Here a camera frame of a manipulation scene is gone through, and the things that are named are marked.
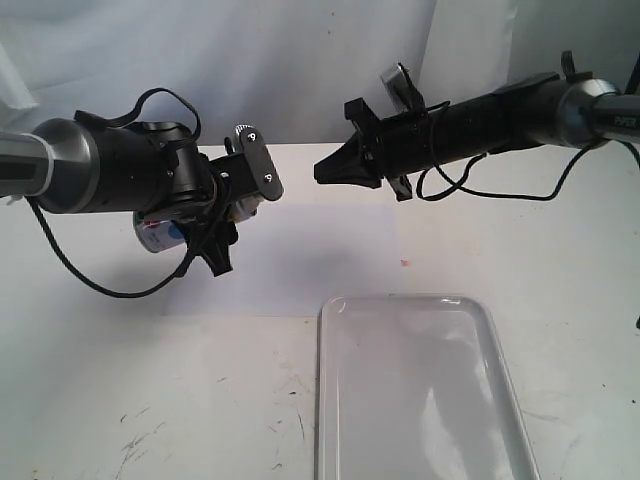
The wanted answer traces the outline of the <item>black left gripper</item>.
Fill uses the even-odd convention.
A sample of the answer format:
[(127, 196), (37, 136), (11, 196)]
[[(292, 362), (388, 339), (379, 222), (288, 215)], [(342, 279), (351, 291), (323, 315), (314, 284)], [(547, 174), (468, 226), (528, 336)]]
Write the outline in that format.
[(211, 159), (196, 145), (195, 133), (180, 123), (169, 130), (177, 160), (169, 197), (169, 219), (179, 225), (217, 223), (199, 244), (197, 255), (214, 277), (233, 270), (230, 247), (237, 223), (257, 214), (263, 202), (276, 202), (284, 186), (262, 134), (238, 125), (224, 139), (225, 154)]

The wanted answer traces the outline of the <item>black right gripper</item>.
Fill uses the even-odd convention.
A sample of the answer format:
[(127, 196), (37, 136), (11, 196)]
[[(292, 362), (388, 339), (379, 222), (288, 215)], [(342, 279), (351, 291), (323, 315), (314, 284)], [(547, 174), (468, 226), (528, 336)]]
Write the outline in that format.
[(344, 105), (345, 118), (355, 129), (338, 150), (314, 165), (320, 185), (353, 185), (378, 189), (386, 181), (399, 202), (413, 198), (408, 160), (424, 154), (421, 136), (429, 123), (428, 110), (398, 113), (381, 119), (362, 98)]

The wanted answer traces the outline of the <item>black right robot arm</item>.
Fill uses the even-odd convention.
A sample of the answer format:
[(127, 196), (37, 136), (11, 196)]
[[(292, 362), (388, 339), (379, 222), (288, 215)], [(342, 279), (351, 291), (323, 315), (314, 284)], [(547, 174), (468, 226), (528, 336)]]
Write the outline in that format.
[(383, 81), (398, 114), (380, 119), (361, 99), (344, 114), (355, 132), (318, 162), (321, 185), (370, 189), (387, 182), (397, 200), (421, 192), (408, 177), (459, 160), (544, 145), (574, 148), (580, 155), (608, 141), (630, 149), (639, 143), (639, 97), (621, 93), (589, 72), (542, 73), (491, 93), (452, 104), (426, 105), (406, 70), (397, 66)]

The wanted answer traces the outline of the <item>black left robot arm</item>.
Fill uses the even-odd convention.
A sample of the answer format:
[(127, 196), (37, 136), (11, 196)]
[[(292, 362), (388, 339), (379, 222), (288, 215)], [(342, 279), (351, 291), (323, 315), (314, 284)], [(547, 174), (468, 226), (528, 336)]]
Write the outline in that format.
[(53, 214), (131, 212), (150, 250), (185, 243), (216, 276), (231, 271), (239, 222), (284, 187), (260, 132), (241, 125), (210, 159), (175, 122), (127, 126), (51, 119), (1, 135), (1, 194), (34, 199)]

